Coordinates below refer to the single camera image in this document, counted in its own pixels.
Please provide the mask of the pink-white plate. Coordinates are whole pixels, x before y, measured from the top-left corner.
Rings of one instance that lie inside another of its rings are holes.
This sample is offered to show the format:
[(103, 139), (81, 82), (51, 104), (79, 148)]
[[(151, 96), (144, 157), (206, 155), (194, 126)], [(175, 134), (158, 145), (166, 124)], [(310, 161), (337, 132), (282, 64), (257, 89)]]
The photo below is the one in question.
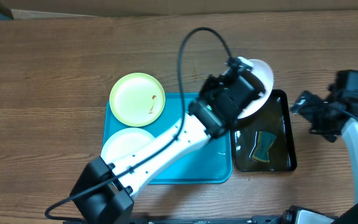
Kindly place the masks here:
[(219, 107), (227, 120), (249, 117), (267, 102), (272, 93), (274, 77), (270, 66), (259, 59), (231, 58), (223, 73), (223, 94)]

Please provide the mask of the green yellow sponge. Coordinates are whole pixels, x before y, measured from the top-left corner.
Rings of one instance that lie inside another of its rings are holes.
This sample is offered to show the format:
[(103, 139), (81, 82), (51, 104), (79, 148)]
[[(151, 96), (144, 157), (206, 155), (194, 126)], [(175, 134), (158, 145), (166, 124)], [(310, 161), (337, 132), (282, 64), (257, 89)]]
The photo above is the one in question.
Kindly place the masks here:
[(270, 132), (257, 131), (249, 158), (257, 162), (270, 162), (269, 150), (273, 146), (276, 138), (276, 135)]

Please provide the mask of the yellow-green plate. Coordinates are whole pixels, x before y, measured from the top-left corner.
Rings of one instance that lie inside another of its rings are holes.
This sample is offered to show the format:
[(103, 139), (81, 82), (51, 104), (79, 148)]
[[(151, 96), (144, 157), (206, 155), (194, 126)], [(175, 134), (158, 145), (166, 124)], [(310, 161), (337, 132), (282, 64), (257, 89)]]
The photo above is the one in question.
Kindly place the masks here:
[(112, 87), (109, 106), (118, 121), (142, 127), (157, 120), (165, 106), (165, 91), (160, 82), (146, 73), (130, 73)]

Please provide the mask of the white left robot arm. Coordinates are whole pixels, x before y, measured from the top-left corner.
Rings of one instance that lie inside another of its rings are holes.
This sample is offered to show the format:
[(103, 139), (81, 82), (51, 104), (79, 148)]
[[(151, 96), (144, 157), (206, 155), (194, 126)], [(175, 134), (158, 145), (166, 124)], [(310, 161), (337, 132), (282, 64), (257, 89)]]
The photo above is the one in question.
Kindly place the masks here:
[(238, 117), (258, 111), (273, 88), (263, 60), (238, 57), (220, 76), (209, 76), (184, 118), (129, 156), (89, 162), (70, 194), (83, 223), (128, 223), (139, 192), (181, 157), (232, 129)]

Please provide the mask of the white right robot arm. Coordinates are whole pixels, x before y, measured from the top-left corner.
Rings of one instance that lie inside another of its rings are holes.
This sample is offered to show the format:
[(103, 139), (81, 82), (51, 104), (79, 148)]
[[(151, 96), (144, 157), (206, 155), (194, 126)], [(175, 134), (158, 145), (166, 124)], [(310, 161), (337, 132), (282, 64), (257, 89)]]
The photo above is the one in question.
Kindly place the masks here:
[(311, 134), (321, 135), (329, 142), (341, 137), (345, 142), (354, 178), (354, 205), (337, 218), (291, 206), (281, 216), (271, 218), (270, 223), (358, 223), (358, 70), (338, 71), (328, 90), (325, 99), (304, 91), (290, 110), (311, 123)]

